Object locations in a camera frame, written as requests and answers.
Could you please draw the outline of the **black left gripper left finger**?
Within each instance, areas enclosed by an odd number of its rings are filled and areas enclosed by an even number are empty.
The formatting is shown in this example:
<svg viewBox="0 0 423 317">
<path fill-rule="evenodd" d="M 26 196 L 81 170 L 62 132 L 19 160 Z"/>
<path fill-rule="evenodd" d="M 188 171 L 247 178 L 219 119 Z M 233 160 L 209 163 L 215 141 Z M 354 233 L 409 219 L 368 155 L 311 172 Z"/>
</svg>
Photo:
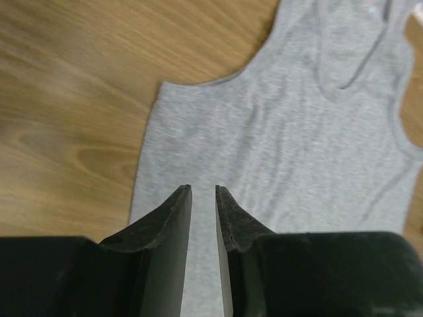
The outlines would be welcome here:
<svg viewBox="0 0 423 317">
<path fill-rule="evenodd" d="M 129 316 L 179 316 L 182 304 L 192 190 L 179 186 L 160 206 L 101 244 L 130 255 Z"/>
</svg>

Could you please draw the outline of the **black left gripper right finger tip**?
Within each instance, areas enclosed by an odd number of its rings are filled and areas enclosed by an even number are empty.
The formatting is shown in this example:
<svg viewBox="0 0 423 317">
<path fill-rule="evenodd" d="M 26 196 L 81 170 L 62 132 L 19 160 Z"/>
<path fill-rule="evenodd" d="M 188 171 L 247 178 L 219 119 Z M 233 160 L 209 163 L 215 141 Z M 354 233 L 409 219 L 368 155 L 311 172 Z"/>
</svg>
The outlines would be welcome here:
<svg viewBox="0 0 423 317">
<path fill-rule="evenodd" d="M 273 232 L 245 211 L 224 186 L 215 187 L 215 214 L 224 315 L 264 316 L 254 241 Z"/>
</svg>

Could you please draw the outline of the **grey tank top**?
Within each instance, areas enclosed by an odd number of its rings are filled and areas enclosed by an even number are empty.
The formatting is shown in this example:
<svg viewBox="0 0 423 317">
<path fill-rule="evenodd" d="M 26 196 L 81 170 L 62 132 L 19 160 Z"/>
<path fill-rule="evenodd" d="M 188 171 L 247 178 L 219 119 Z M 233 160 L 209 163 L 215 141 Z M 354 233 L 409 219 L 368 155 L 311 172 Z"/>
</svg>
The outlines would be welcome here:
<svg viewBox="0 0 423 317">
<path fill-rule="evenodd" d="M 130 221 L 192 186 L 183 316 L 222 316 L 215 187 L 276 232 L 403 231 L 422 149 L 399 112 L 415 1 L 282 1 L 240 71 L 165 82 L 143 138 Z"/>
</svg>

